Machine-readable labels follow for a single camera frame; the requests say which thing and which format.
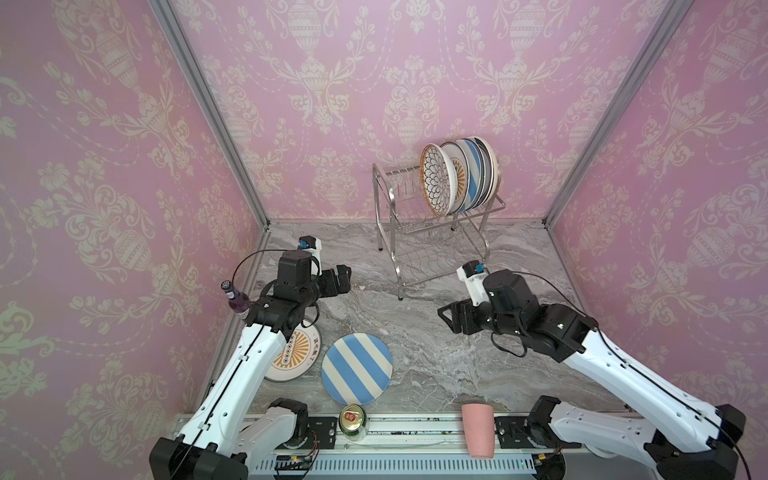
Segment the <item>petal pattern plate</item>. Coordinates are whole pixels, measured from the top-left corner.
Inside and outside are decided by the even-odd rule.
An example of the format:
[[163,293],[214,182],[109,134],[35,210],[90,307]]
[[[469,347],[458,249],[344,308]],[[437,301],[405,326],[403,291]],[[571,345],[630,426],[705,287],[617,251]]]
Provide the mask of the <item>petal pattern plate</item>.
[[458,193],[456,169],[448,154],[437,144],[428,143],[420,157],[421,185],[425,199],[438,216],[447,216]]

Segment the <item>plain cream plate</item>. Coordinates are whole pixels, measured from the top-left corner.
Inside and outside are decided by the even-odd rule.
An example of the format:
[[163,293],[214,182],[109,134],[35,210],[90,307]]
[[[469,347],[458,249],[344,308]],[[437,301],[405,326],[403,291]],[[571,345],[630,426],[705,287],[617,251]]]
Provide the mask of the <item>plain cream plate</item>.
[[491,161],[491,173],[492,173],[492,182],[491,182],[491,188],[489,190],[489,195],[486,201],[487,205],[491,205],[493,203],[493,198],[495,194],[497,193],[499,182],[500,182],[500,173],[501,168],[498,161],[498,156],[496,154],[495,149],[491,146],[491,144],[483,139],[482,137],[476,136],[475,139],[481,143],[486,150],[489,153],[490,161]]

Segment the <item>white plate green quatrefoil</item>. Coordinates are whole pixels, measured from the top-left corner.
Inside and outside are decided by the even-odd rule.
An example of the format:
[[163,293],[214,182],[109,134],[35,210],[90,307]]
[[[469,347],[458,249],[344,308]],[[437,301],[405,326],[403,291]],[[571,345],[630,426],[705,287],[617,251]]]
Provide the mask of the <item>white plate green quatrefoil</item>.
[[479,143],[475,137],[469,137],[469,140],[474,143],[474,145],[477,147],[477,150],[480,154],[481,158],[481,178],[480,178],[480,195],[478,200],[475,202],[474,207],[480,208],[481,205],[487,200],[487,196],[490,190],[490,183],[491,183],[491,161],[489,157],[489,153],[486,150],[486,148]]

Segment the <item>white plate teal red rim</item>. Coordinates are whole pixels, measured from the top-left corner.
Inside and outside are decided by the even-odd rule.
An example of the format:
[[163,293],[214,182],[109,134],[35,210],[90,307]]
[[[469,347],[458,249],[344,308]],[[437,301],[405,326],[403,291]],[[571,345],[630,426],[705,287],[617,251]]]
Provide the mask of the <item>white plate teal red rim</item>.
[[477,205],[477,207],[480,208],[487,204],[493,193],[496,176],[496,165],[494,163],[494,155],[492,154],[490,145],[485,140],[477,136],[471,137],[471,140],[473,140],[474,143],[479,147],[484,162],[484,183],[482,188],[482,195]]

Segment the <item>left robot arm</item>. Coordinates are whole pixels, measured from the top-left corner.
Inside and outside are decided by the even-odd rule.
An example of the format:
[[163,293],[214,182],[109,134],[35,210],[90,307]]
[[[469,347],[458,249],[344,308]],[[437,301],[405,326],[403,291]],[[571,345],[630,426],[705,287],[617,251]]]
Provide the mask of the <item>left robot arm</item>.
[[259,420],[243,422],[273,362],[304,325],[307,309],[351,289],[350,268],[323,269],[320,252],[321,242],[312,236],[283,251],[277,277],[251,302],[219,379],[178,435],[158,439],[151,450],[154,478],[246,479],[279,446],[303,444],[308,431],[303,402],[278,398]]

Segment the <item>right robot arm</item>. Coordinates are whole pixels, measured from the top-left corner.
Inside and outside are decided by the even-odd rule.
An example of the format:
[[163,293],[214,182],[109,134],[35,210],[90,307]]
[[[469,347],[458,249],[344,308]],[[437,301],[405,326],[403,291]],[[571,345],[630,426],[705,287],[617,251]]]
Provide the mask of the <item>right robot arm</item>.
[[490,332],[519,339],[522,351],[547,356],[595,381],[636,412],[622,417],[541,396],[524,430],[549,448],[580,444],[598,456],[621,456],[663,479],[733,479],[749,468],[739,448],[745,415],[676,387],[602,331],[598,321],[567,303],[542,304],[527,273],[489,271],[480,261],[457,270],[468,298],[439,309],[456,334]]

